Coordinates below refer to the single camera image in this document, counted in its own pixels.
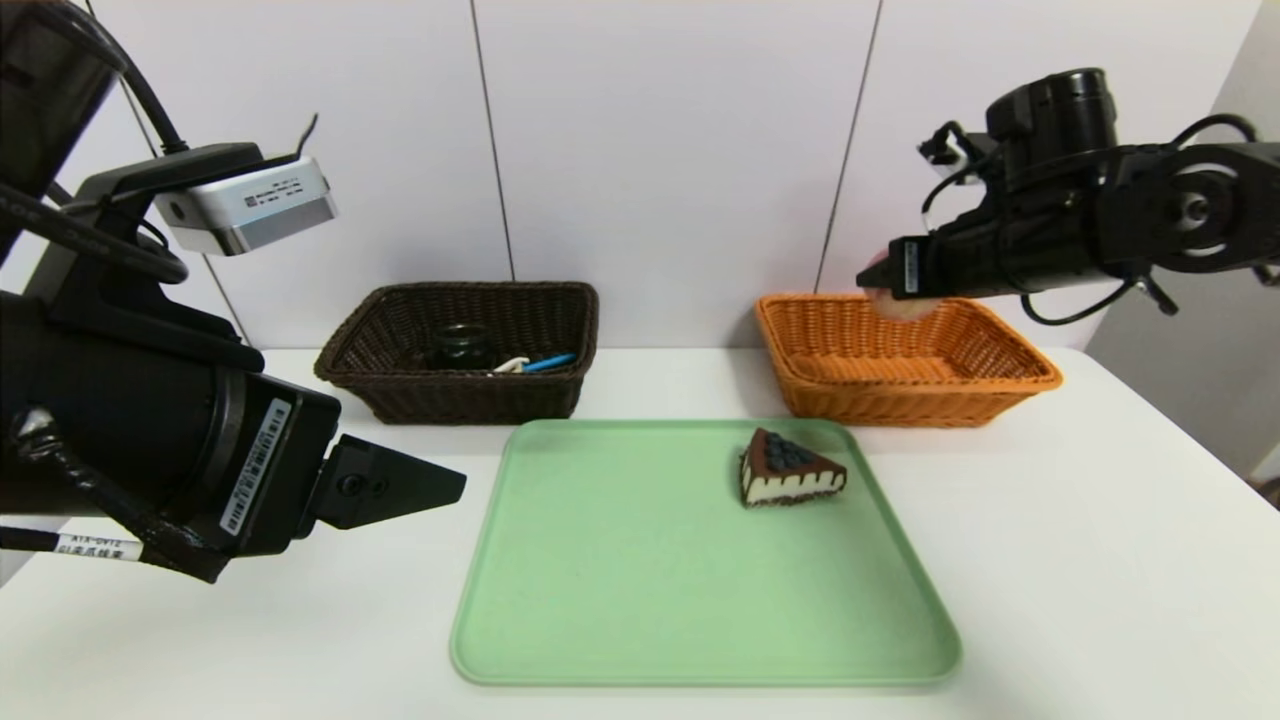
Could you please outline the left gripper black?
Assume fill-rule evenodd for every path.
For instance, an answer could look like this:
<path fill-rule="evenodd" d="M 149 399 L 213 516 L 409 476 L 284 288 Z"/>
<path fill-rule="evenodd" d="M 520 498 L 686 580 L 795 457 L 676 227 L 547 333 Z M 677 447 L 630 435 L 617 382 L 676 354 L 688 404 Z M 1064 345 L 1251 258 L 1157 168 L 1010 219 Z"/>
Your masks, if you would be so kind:
<path fill-rule="evenodd" d="M 148 293 L 61 316 L 3 295 L 3 512 L 96 516 L 101 507 L 12 434 L 52 419 L 64 450 L 146 518 L 229 557 L 282 553 L 320 521 L 339 530 L 460 502 L 467 477 L 337 430 L 337 400 L 264 373 L 228 322 Z"/>

